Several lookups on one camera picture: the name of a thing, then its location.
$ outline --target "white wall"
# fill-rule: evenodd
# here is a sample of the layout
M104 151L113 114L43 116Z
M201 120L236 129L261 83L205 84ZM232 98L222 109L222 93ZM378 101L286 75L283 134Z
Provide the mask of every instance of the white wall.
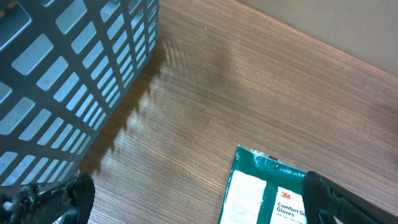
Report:
M398 75L397 0L240 0Z

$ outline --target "blue plastic basket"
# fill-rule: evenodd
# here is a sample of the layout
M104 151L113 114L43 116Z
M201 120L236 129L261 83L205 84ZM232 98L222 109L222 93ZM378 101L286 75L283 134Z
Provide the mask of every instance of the blue plastic basket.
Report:
M148 63L159 0L0 3L0 191L67 179Z

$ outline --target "wooden table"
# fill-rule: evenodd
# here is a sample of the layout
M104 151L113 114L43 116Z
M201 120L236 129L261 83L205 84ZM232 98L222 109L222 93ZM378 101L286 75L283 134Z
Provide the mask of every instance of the wooden table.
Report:
M239 143L398 215L397 135L397 77L235 0L162 0L152 60L80 166L90 222L216 223Z

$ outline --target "black object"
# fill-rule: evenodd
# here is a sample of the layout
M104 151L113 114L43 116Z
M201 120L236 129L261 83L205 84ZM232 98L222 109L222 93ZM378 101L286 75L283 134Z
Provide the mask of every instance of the black object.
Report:
M398 223L398 217L314 171L304 177L302 196L308 224L335 224L335 217L344 224Z
M0 223L51 224L62 217L60 224L86 224L93 208L93 179L80 175L39 194L39 186L28 184L10 198L0 195ZM6 210L4 203L12 203Z

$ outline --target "white label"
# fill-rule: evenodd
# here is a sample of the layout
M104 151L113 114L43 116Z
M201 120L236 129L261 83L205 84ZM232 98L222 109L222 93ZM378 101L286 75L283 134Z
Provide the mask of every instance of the white label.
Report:
M301 195L293 191L278 187L274 211L272 211L270 224L306 224L304 203Z
M267 182L235 170L220 224L256 224Z

